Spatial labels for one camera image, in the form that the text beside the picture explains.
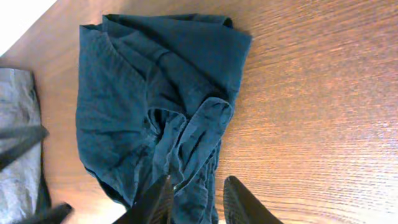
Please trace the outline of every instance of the navy garment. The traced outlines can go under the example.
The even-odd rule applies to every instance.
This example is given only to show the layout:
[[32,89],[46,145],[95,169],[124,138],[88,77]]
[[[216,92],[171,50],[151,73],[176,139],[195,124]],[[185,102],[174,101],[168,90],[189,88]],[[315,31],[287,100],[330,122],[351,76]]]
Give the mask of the navy garment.
[[224,16],[108,15],[80,27],[80,159],[130,207],[160,176],[174,223],[217,223],[215,170],[251,37]]

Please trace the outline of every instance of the gray garment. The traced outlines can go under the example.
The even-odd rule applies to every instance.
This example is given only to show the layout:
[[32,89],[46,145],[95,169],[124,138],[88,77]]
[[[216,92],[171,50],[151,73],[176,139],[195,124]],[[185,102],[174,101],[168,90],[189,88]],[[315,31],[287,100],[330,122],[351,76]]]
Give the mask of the gray garment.
[[[0,68],[0,129],[40,124],[33,76],[28,71]],[[20,139],[0,140],[0,152]],[[41,145],[36,144],[0,171],[0,223],[12,223],[37,211]]]

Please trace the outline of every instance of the fabric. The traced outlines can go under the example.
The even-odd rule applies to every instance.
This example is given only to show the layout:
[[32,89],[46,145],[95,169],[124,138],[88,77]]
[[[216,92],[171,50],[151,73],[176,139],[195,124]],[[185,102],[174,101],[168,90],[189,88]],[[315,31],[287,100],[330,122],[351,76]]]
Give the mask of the fabric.
[[[30,72],[0,68],[0,129],[40,124],[33,77]],[[0,139],[0,152],[20,139]],[[30,217],[50,207],[44,182],[41,145],[36,144],[0,171],[0,223]]]
[[162,175],[174,223],[217,223],[215,170],[249,35],[224,16],[103,16],[80,27],[80,159],[127,208]]

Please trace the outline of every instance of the brown wooden tabletop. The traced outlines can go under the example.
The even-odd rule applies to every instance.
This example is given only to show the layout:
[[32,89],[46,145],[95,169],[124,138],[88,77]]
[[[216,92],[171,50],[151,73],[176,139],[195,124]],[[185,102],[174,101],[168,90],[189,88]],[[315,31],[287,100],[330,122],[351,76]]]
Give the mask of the brown wooden tabletop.
[[78,158],[79,24],[193,12],[230,16],[254,37],[223,137],[220,219],[236,175],[284,223],[398,223],[398,1],[58,0],[0,64],[35,73],[45,175],[54,203],[75,208],[68,223],[124,213]]

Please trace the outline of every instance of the white surface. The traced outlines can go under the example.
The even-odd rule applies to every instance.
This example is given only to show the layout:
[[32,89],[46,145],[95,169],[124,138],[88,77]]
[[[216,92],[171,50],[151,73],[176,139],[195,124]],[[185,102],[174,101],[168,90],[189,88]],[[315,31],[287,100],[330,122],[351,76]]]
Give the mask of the white surface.
[[4,54],[56,0],[0,0],[0,56]]

